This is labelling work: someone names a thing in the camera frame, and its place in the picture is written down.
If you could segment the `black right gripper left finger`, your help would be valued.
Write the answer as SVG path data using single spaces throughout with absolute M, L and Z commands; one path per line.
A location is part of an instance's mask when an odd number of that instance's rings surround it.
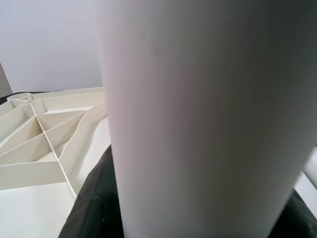
M 111 146 L 85 179 L 59 235 L 60 238 L 122 238 Z

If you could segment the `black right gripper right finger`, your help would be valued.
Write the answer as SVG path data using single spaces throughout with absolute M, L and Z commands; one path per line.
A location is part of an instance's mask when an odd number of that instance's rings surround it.
M 317 219 L 295 189 L 274 226 L 274 237 L 317 237 Z

